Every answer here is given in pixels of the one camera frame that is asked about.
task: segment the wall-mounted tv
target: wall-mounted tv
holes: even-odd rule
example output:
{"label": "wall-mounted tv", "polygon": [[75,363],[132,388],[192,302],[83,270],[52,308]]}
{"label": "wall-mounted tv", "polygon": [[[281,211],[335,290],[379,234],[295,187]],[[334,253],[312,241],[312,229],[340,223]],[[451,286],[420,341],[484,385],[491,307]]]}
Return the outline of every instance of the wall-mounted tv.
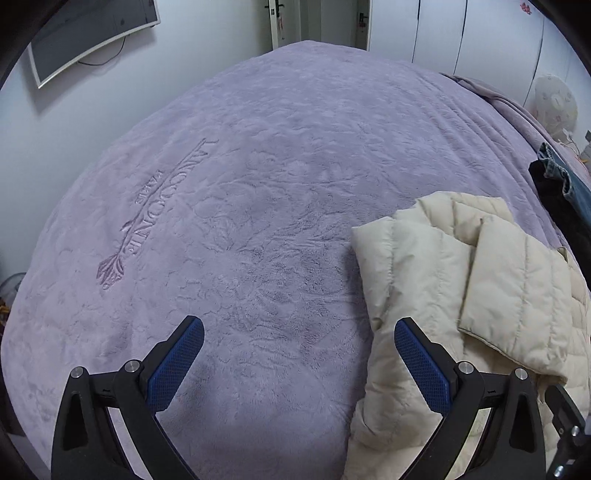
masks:
{"label": "wall-mounted tv", "polygon": [[28,47],[37,87],[98,48],[159,23],[155,0],[69,0]]}

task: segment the bed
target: bed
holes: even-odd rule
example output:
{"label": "bed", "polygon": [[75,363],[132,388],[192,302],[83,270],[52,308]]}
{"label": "bed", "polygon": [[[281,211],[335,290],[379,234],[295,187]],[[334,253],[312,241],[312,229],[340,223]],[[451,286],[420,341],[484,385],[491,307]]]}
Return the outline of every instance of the bed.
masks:
{"label": "bed", "polygon": [[502,197],[558,247],[534,160],[454,80],[352,48],[293,44],[196,86],[105,151],[40,235],[1,351],[25,433],[49,465],[70,370],[143,358],[193,314],[205,345],[158,418],[195,473],[340,478],[371,346],[351,227],[448,190]]}

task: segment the quilted jacket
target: quilted jacket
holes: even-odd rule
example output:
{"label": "quilted jacket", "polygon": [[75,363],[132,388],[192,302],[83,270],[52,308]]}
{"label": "quilted jacket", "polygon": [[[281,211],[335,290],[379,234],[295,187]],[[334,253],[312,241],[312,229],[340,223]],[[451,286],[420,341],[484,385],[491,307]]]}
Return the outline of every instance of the quilted jacket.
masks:
{"label": "quilted jacket", "polygon": [[[449,192],[354,228],[352,242],[374,340],[343,479],[399,478],[441,420],[394,346],[394,325],[407,316],[456,361],[481,372],[529,370],[549,463],[558,435],[546,386],[563,384],[589,411],[591,302],[570,253],[523,232],[502,199]],[[448,478],[466,469],[487,415],[479,412]]]}

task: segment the metal screw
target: metal screw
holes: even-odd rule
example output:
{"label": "metal screw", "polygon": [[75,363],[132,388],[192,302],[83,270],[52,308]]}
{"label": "metal screw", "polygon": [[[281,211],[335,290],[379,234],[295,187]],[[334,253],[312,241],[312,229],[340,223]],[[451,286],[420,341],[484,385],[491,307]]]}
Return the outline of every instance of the metal screw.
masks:
{"label": "metal screw", "polygon": [[515,375],[520,380],[525,380],[527,378],[527,372],[525,370],[523,370],[522,368],[516,368],[515,369]]}
{"label": "metal screw", "polygon": [[471,374],[474,371],[474,365],[470,362],[460,362],[457,366],[463,374]]}
{"label": "metal screw", "polygon": [[132,374],[133,372],[137,372],[139,368],[139,362],[137,360],[130,360],[125,364],[125,371]]}
{"label": "metal screw", "polygon": [[80,378],[83,373],[84,373],[84,369],[82,367],[75,367],[70,372],[70,376],[72,378]]}

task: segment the blue textured pad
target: blue textured pad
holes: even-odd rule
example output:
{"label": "blue textured pad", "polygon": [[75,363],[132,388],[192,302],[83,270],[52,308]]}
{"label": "blue textured pad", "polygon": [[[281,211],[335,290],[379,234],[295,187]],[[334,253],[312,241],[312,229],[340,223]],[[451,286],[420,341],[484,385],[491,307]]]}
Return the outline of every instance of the blue textured pad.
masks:
{"label": "blue textured pad", "polygon": [[152,413],[168,408],[203,346],[203,323],[195,318],[148,380],[147,404]]}
{"label": "blue textured pad", "polygon": [[429,408],[443,416],[447,415],[452,407],[449,382],[402,321],[394,327],[394,343]]}

